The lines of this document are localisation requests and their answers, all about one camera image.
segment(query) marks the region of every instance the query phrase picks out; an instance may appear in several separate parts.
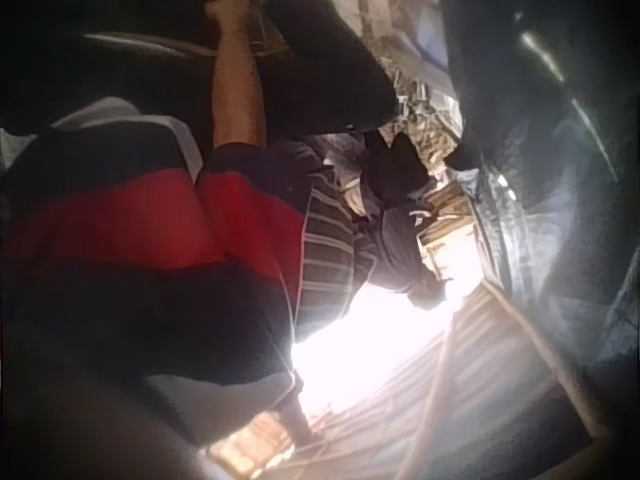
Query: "forearm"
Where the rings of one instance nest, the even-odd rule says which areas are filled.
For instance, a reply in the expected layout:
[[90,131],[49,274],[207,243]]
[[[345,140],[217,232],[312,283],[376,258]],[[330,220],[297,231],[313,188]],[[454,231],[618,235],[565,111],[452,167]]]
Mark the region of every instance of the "forearm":
[[227,143],[265,145],[262,88],[246,25],[220,25],[213,75],[213,146]]

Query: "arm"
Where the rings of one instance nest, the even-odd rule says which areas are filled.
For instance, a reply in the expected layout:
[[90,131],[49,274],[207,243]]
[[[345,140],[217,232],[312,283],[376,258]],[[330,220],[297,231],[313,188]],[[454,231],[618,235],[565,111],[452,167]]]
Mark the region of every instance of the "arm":
[[213,75],[213,146],[265,146],[262,88],[247,31],[249,0],[216,0],[205,6],[220,27]]

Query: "hand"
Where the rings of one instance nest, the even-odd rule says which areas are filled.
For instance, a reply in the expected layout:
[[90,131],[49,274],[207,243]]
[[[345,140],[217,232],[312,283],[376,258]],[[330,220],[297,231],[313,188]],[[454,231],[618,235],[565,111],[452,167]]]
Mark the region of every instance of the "hand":
[[204,5],[207,17],[215,19],[222,31],[246,29],[251,2],[249,0],[212,0]]

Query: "red and navy striped shirt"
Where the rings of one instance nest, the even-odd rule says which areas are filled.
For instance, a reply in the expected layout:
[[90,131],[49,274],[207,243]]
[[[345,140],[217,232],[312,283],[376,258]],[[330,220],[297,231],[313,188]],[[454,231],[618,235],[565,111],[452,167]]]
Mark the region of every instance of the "red and navy striped shirt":
[[3,321],[106,375],[225,385],[290,369],[310,182],[230,144],[192,181],[166,126],[50,129],[2,178]]

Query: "red stripe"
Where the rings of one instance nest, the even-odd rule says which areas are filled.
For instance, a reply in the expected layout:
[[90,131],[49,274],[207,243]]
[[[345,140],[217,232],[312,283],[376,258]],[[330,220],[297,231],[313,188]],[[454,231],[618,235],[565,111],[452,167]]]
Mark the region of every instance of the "red stripe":
[[12,227],[3,255],[158,269],[223,259],[189,175],[182,169],[50,202]]
[[282,279],[289,298],[298,299],[304,217],[279,198],[257,190],[235,172],[203,173],[197,186],[212,230],[225,252],[253,270]]

